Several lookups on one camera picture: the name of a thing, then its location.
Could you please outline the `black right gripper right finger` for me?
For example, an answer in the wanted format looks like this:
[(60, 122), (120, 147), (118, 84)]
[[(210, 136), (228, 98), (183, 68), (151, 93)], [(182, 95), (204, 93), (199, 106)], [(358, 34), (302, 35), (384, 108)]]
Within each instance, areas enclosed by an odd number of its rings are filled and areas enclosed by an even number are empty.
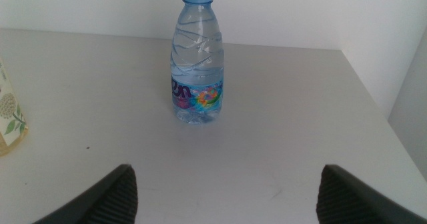
[(338, 165), (325, 165), (316, 203), (321, 224), (426, 224)]

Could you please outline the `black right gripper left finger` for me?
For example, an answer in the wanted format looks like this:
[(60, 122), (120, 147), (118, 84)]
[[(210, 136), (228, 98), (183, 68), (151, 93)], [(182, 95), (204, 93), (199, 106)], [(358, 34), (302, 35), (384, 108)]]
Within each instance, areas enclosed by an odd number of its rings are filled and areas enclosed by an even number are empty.
[(131, 165), (122, 164), (88, 190), (38, 220), (38, 223), (135, 223), (137, 180)]

